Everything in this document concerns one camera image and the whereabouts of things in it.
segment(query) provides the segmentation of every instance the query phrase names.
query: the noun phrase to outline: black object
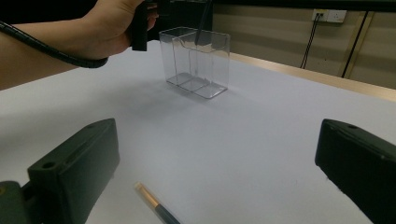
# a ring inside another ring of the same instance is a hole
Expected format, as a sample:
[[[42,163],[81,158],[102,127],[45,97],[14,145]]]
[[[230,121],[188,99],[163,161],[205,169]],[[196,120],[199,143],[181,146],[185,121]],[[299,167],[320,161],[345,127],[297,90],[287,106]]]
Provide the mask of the black object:
[[[115,120],[84,127],[29,167],[22,188],[0,182],[0,223],[85,223],[119,162]]]
[[[160,216],[160,218],[163,220],[164,223],[166,223],[166,224],[180,224],[180,222],[178,222],[177,219],[174,216],[172,216],[172,214],[170,214],[168,212],[168,210],[166,210],[166,208],[163,207],[162,204],[158,204],[154,208],[154,210],[158,214],[158,216]]]
[[[314,40],[315,31],[317,30],[317,26],[318,26],[320,17],[322,17],[322,16],[323,16],[322,13],[317,13],[317,15],[315,16],[315,20],[312,24],[311,36],[309,37],[308,45],[306,46],[305,54],[303,57],[303,61],[301,62],[300,68],[305,69],[306,62],[308,61],[309,50],[311,49],[312,41]]]
[[[0,21],[8,24],[63,21],[81,18],[96,0],[12,0],[0,7]]]
[[[396,146],[357,126],[325,119],[315,163],[374,224],[396,223]]]
[[[396,0],[214,0],[218,4],[396,12]]]
[[[148,50],[148,3],[157,3],[157,13],[160,17],[169,16],[170,0],[145,0],[141,3],[134,12],[130,26],[132,50]]]

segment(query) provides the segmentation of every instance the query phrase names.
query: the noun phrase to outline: white table surface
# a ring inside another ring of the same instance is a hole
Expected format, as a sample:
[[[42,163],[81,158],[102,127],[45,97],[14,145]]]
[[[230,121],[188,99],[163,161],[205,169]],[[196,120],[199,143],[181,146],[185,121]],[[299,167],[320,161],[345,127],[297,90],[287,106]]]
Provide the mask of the white table surface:
[[[84,126],[115,118],[121,161],[89,224],[161,223],[145,184],[184,224],[371,223],[315,165],[320,124],[337,119],[396,144],[396,103],[231,60],[206,100],[164,81],[159,42],[0,91],[0,181]]]

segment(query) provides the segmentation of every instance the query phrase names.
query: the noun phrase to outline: transparent container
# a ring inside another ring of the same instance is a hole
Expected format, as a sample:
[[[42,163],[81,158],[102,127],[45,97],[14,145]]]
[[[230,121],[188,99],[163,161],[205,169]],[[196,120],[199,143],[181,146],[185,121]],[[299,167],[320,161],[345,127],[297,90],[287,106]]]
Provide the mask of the transparent container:
[[[226,91],[229,80],[230,36],[177,27],[160,32],[163,68],[168,83],[206,99]]]

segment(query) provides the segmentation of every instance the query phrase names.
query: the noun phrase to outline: electrical cord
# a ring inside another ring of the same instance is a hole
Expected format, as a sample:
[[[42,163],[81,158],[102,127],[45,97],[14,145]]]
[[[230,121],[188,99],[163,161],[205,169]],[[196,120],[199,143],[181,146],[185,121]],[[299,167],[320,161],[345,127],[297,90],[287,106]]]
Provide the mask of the electrical cord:
[[[309,50],[311,49],[311,45],[312,45],[312,41],[314,39],[315,31],[317,30],[318,22],[320,20],[320,17],[322,17],[322,16],[323,15],[320,14],[320,13],[317,13],[317,15],[315,16],[314,23],[312,25],[311,36],[309,37],[308,45],[306,46],[305,54],[304,54],[304,57],[303,57],[303,61],[301,62],[300,68],[305,69],[306,61],[308,60],[308,54],[309,54]]]
[[[34,49],[37,49],[43,53],[48,54],[49,56],[51,56],[53,58],[59,59],[66,63],[71,63],[75,66],[85,67],[85,68],[98,68],[98,67],[105,65],[108,60],[108,58],[104,58],[104,59],[100,59],[100,60],[86,60],[86,59],[80,59],[80,58],[70,56],[63,52],[60,52],[59,50],[57,50],[51,46],[48,46],[47,44],[26,34],[24,31],[16,28],[15,26],[7,24],[3,21],[0,21],[0,31],[18,39],[22,43],[24,43]]]

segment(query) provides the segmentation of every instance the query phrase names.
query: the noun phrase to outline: power socket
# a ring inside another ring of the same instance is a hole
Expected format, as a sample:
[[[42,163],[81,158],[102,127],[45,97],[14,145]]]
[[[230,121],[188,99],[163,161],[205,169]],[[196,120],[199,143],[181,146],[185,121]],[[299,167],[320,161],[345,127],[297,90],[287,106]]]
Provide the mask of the power socket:
[[[338,22],[341,23],[346,17],[346,10],[329,10],[329,15],[327,17],[327,22]]]
[[[327,21],[329,16],[329,9],[314,9],[314,13],[312,14],[312,21],[317,18],[317,14],[321,14],[322,16],[319,18],[319,21]]]

